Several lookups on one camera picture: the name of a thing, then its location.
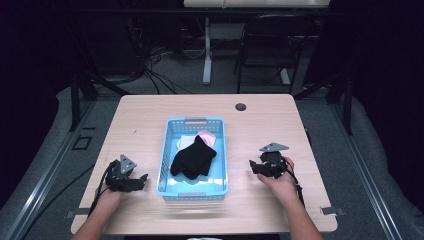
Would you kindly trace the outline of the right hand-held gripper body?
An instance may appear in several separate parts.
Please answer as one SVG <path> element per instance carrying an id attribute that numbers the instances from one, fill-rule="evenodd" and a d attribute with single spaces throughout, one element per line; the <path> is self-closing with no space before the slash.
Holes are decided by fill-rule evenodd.
<path id="1" fill-rule="evenodd" d="M 282 150 L 288 150 L 288 147 L 275 142 L 272 142 L 260 149 L 262 154 L 260 160 L 264 169 L 267 170 L 266 177 L 279 178 L 284 172 L 287 171 L 287 161 L 281 155 Z"/>

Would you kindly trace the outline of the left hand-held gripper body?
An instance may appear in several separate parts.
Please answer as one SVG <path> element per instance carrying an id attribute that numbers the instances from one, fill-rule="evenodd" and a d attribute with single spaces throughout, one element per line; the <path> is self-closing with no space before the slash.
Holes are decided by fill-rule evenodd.
<path id="1" fill-rule="evenodd" d="M 121 154 L 119 159 L 109 164 L 106 175 L 106 185 L 112 191 L 136 191 L 136 183 L 129 178 L 136 166 L 136 163 Z"/>

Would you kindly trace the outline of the light blue plastic basket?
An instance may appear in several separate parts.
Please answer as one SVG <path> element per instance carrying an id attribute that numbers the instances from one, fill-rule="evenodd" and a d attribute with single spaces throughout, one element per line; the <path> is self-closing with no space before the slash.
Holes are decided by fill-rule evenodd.
<path id="1" fill-rule="evenodd" d="M 176 143 L 182 135 L 195 135 L 207 130 L 216 136 L 212 147 L 217 155 L 207 176 L 200 175 L 190 180 L 182 173 L 173 176 L 171 164 L 179 152 Z M 226 160 L 225 122 L 219 117 L 207 118 L 171 118 L 166 123 L 162 157 L 157 178 L 156 192 L 165 201 L 219 200 L 228 191 Z"/>

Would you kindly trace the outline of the pink sock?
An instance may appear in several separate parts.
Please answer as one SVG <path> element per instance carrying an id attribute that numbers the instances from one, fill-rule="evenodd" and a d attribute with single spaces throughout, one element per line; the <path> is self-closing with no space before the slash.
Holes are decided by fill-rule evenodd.
<path id="1" fill-rule="evenodd" d="M 197 135 L 203 140 L 203 142 L 209 146 L 210 148 L 212 148 L 215 145 L 216 142 L 216 136 L 207 131 L 207 130 L 201 130 L 197 133 Z"/>

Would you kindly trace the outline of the black sock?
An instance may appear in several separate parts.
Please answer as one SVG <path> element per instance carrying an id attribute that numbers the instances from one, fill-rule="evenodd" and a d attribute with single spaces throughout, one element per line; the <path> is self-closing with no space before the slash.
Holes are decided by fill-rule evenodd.
<path id="1" fill-rule="evenodd" d="M 209 147 L 200 136 L 196 136 L 191 145 L 175 155 L 170 173 L 173 176 L 182 173 L 190 180 L 200 175 L 207 176 L 216 155 L 217 152 L 213 148 Z"/>

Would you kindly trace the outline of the white sock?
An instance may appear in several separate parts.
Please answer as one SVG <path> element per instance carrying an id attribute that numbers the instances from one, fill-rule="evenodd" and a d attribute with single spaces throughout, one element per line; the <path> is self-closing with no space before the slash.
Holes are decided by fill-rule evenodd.
<path id="1" fill-rule="evenodd" d="M 195 141 L 195 135 L 182 135 L 176 143 L 177 150 L 183 150 L 190 145 L 192 145 Z"/>

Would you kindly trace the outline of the person's left hand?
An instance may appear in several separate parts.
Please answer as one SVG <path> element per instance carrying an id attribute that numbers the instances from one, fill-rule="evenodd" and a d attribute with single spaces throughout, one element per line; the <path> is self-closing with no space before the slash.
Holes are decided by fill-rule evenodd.
<path id="1" fill-rule="evenodd" d="M 100 195 L 95 207 L 96 213 L 111 215 L 120 205 L 123 193 L 119 191 L 112 191 L 103 183 L 100 188 Z"/>

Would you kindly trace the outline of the person's right hand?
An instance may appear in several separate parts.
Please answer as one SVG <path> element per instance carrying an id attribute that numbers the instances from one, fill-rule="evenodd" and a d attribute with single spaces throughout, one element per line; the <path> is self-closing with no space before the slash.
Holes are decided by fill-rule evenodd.
<path id="1" fill-rule="evenodd" d="M 277 179 L 265 177 L 262 174 L 258 174 L 257 178 L 271 189 L 274 196 L 286 209 L 295 205 L 303 206 L 297 194 L 296 182 L 288 172 Z"/>

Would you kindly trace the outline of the black metal stand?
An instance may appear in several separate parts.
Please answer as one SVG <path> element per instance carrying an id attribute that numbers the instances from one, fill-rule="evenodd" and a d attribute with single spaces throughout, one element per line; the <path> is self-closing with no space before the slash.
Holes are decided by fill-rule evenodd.
<path id="1" fill-rule="evenodd" d="M 347 68 L 341 73 L 336 73 L 328 79 L 315 83 L 306 90 L 294 95 L 296 100 L 303 99 L 319 89 L 329 85 L 330 90 L 325 99 L 328 104 L 337 104 L 343 97 L 342 125 L 349 135 L 352 135 L 351 115 L 353 102 L 353 70 Z"/>
<path id="2" fill-rule="evenodd" d="M 72 109 L 70 130 L 74 131 L 81 122 L 80 94 L 83 94 L 89 102 L 96 101 L 99 93 L 94 86 L 95 83 L 99 83 L 119 96 L 129 95 L 129 92 L 104 79 L 90 66 L 80 47 L 80 40 L 75 37 L 75 30 L 68 20 L 64 20 L 63 24 L 70 39 L 69 50 L 73 54 L 71 62 L 74 74 L 70 80 Z"/>

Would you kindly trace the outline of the white desk leg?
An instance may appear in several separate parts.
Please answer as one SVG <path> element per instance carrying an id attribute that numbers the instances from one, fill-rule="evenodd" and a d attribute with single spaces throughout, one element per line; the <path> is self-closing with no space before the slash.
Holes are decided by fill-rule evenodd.
<path id="1" fill-rule="evenodd" d="M 205 19 L 205 61 L 203 69 L 203 84 L 211 84 L 211 70 L 212 70 L 212 56 L 211 56 L 211 40 L 210 40 L 210 22 L 209 19 Z"/>

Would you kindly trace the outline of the black folding chair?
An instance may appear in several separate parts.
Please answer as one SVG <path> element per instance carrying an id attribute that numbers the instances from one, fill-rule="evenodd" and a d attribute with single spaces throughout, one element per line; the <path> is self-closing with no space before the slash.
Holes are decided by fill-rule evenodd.
<path id="1" fill-rule="evenodd" d="M 298 72 L 305 40 L 318 32 L 315 21 L 300 14 L 264 14 L 250 19 L 242 30 L 239 52 L 233 73 L 237 75 L 237 92 L 242 86 L 259 86 L 243 82 L 246 68 L 275 69 L 273 79 L 292 70 L 291 92 Z"/>

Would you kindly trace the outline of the white desk top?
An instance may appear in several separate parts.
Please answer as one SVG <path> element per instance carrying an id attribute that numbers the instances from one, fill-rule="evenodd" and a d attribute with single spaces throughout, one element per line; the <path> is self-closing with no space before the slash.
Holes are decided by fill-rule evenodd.
<path id="1" fill-rule="evenodd" d="M 331 0 L 184 0 L 192 8 L 326 8 Z"/>

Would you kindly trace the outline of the metal table bracket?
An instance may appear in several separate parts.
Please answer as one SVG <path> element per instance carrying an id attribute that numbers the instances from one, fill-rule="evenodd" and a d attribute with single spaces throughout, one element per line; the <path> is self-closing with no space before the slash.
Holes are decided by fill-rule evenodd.
<path id="1" fill-rule="evenodd" d="M 77 208 L 75 210 L 67 211 L 65 214 L 66 219 L 72 219 L 77 215 L 88 215 L 90 212 L 89 208 Z"/>
<path id="2" fill-rule="evenodd" d="M 344 211 L 342 207 L 334 207 L 334 206 L 322 207 L 320 211 L 323 215 L 331 215 L 331 216 L 343 216 L 346 214 L 346 212 Z"/>

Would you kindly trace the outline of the aluminium floor rail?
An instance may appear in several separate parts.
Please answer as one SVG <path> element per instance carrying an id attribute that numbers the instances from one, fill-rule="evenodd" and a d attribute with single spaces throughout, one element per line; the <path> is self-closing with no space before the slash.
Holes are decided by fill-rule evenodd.
<path id="1" fill-rule="evenodd" d="M 69 240 L 74 220 L 67 211 L 79 203 L 97 158 L 101 126 L 93 120 L 94 102 L 82 107 L 71 131 L 62 105 L 52 129 L 16 191 L 0 210 L 0 240 Z"/>
<path id="2" fill-rule="evenodd" d="M 342 113 L 337 105 L 328 105 L 336 124 L 343 135 L 343 138 L 347 142 L 347 145 L 353 156 L 353 165 L 362 183 L 362 186 L 367 194 L 367 197 L 372 205 L 372 208 L 377 216 L 383 232 L 386 235 L 387 240 L 404 240 L 401 232 L 399 231 L 389 208 L 381 195 L 374 178 L 365 162 L 362 152 L 357 145 L 357 142 L 353 135 L 349 134 L 345 129 L 342 121 Z"/>

